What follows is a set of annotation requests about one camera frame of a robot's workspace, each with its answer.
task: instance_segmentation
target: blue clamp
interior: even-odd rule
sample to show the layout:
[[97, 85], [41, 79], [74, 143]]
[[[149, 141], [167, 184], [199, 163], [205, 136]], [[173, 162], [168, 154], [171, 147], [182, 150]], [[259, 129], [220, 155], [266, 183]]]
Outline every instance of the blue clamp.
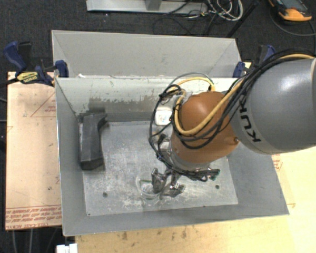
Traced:
[[246, 64], [243, 62], [238, 62], [236, 65], [234, 72], [233, 72], [233, 78], [239, 78], [242, 74], [242, 72], [245, 69]]
[[23, 57], [18, 52], [18, 42], [13, 41], [6, 45], [4, 48], [4, 55], [6, 58], [15, 66], [17, 66], [18, 71], [15, 73], [15, 78], [24, 83], [40, 83], [49, 86], [54, 86], [54, 78], [47, 74], [48, 71], [55, 71], [58, 77], [69, 77], [69, 71], [67, 64], [63, 60], [58, 60], [55, 65], [43, 69], [41, 66], [37, 65], [34, 70], [26, 70], [27, 64], [24, 62]]

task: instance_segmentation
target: black cable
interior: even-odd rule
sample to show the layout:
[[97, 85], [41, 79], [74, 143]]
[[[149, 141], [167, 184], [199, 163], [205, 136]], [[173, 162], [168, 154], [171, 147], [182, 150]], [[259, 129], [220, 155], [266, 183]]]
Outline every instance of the black cable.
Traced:
[[226, 37], [232, 37], [236, 30], [244, 23], [244, 21], [248, 18], [248, 16], [253, 12], [253, 10], [259, 5], [262, 0], [254, 0], [252, 4], [248, 7], [245, 13], [242, 15], [241, 19], [233, 26], [233, 28], [228, 32]]
[[188, 4], [189, 4], [190, 2], [192, 2], [192, 1], [193, 1], [193, 0], [187, 1], [187, 2], [186, 2], [185, 4], [183, 4], [182, 6], [176, 8], [176, 9], [170, 11], [170, 12], [167, 12], [167, 13], [163, 14], [163, 16], [170, 15], [170, 14], [173, 14], [173, 13], [175, 13], [175, 12], [178, 12], [179, 10], [181, 10], [182, 8], [184, 8], [186, 5], [188, 5]]
[[[221, 118], [217, 121], [217, 123], [215, 123], [214, 126], [212, 126], [210, 129], [208, 129], [206, 132], [202, 133], [201, 135], [197, 136], [197, 137], [184, 137], [183, 135], [181, 135], [177, 128], [175, 127], [174, 121], [172, 120], [172, 125], [173, 125], [173, 129], [175, 131], [175, 135], [182, 141], [182, 143], [189, 149], [200, 149], [204, 146], [206, 146], [207, 144], [210, 143], [210, 141], [212, 141], [215, 136], [221, 132], [221, 126], [223, 123], [223, 120], [225, 119], [225, 117], [227, 115], [229, 115], [229, 113], [231, 112], [232, 108], [235, 106], [235, 104], [237, 103], [237, 101], [240, 99], [240, 97], [242, 95], [246, 95], [252, 85], [255, 83], [255, 81], [257, 80], [257, 78], [259, 76], [261, 76], [261, 74], [263, 74], [265, 71], [267, 71], [269, 68], [283, 63], [283, 62], [287, 62], [287, 61], [291, 61], [291, 60], [296, 60], [297, 58], [289, 58], [289, 59], [279, 59], [285, 55], [289, 55], [289, 54], [294, 54], [294, 53], [298, 53], [298, 50], [286, 50], [280, 53], [276, 53], [274, 55], [272, 55], [271, 57], [269, 57], [267, 60], [265, 60], [260, 67], [256, 67], [254, 72], [249, 73], [248, 76], [245, 77], [245, 79], [242, 81], [242, 84], [240, 86], [240, 88], [231, 96], [230, 100], [228, 101], [228, 104], [221, 116]], [[311, 55], [313, 56], [313, 54], [309, 51], [303, 51], [303, 50], [299, 50], [299, 53], [304, 53], [307, 55]], [[210, 134], [211, 132], [214, 132], [209, 138], [207, 137], [206, 141], [198, 146], [190, 146], [188, 145], [186, 142], [193, 142], [196, 140], [200, 140], [203, 139], [204, 137], [206, 137], [208, 134]]]
[[192, 32], [188, 28], [186, 28], [184, 25], [182, 25], [175, 18], [173, 18], [173, 17], [162, 17], [162, 18], [159, 18], [159, 19], [155, 20], [153, 22], [153, 24], [152, 24], [152, 32], [153, 32], [154, 35], [157, 35], [157, 33], [155, 32], [155, 26], [156, 26], [157, 22], [162, 21], [162, 20], [172, 20], [172, 21], [174, 21], [176, 24], [178, 24], [181, 28], [183, 28], [187, 32], [184, 35], [191, 35], [192, 34]]

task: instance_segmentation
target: dirt stain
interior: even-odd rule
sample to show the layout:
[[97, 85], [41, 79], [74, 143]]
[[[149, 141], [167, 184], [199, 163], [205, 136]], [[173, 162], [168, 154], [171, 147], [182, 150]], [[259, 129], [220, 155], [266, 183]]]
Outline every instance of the dirt stain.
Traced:
[[186, 227], [185, 227], [185, 229], [181, 233], [181, 238], [186, 239], [186, 237], [187, 237], [187, 233], [186, 233]]
[[123, 239], [123, 240], [127, 240], [127, 233], [126, 233], [126, 231], [123, 232], [123, 234], [122, 234], [122, 239]]

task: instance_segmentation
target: orange device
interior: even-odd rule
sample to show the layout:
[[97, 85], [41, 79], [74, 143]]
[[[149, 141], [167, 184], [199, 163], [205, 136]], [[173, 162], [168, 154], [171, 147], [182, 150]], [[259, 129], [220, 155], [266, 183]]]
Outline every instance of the orange device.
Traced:
[[303, 22], [311, 20], [311, 13], [301, 0], [268, 0], [278, 15], [285, 21]]

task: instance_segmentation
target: metal stand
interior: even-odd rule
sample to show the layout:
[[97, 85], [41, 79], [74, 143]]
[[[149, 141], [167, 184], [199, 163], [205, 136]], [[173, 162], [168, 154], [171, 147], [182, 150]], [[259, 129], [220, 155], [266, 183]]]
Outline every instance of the metal stand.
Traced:
[[203, 3], [164, 0], [87, 0], [89, 12], [143, 12], [168, 13], [181, 7], [175, 14], [187, 14], [190, 11], [207, 11]]

